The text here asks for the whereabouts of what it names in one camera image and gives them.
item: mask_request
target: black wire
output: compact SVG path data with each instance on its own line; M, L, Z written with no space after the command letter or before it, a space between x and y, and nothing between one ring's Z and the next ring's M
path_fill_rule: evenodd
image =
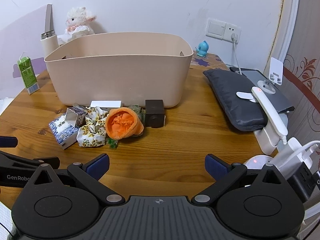
M11 235L11 237L13 238L13 235L10 233L10 231L0 222L0 225L4 227L5 230L8 231L8 233Z
M306 235L306 237L303 238L303 240L306 240L306 239L313 233L313 231L316 230L316 228L317 228L319 225L320 225L320 219L319 219L318 223L312 228L312 230Z

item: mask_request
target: orange plush hat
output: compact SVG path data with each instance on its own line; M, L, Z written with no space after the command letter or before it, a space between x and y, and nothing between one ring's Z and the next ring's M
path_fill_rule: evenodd
M106 131L110 138L120 140L143 132L138 115L127 107L111 109L106 118Z

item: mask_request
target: dark gray cushion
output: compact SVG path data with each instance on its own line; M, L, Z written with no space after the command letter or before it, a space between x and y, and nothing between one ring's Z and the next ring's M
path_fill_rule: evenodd
M251 93L254 84L244 75L219 68L203 72L220 105L234 127L253 131L267 125L268 118L259 103L239 98L236 93Z

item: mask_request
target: plastic bin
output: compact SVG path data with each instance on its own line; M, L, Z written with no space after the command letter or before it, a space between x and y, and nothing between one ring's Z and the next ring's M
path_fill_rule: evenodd
M83 36L45 58L62 103L90 106L94 100L121 100L145 106L181 99L193 51L181 37L164 33L103 33Z

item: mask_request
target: wood grain tabletop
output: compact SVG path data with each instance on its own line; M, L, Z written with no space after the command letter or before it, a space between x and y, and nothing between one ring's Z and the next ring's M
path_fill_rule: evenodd
M262 154L252 132L243 133L227 121L202 71L191 65L181 102L166 109L165 127L147 127L141 137L108 146L62 150L49 122L63 114L47 71L38 76L40 90L23 90L0 116L0 135L16 136L16 148L0 150L25 158L58 156L60 168L87 161L101 153L110 157L110 169L100 182L123 195L186 195L189 198L214 182L204 169L204 157L215 154L227 163ZM1 187L0 201L12 207L19 188Z

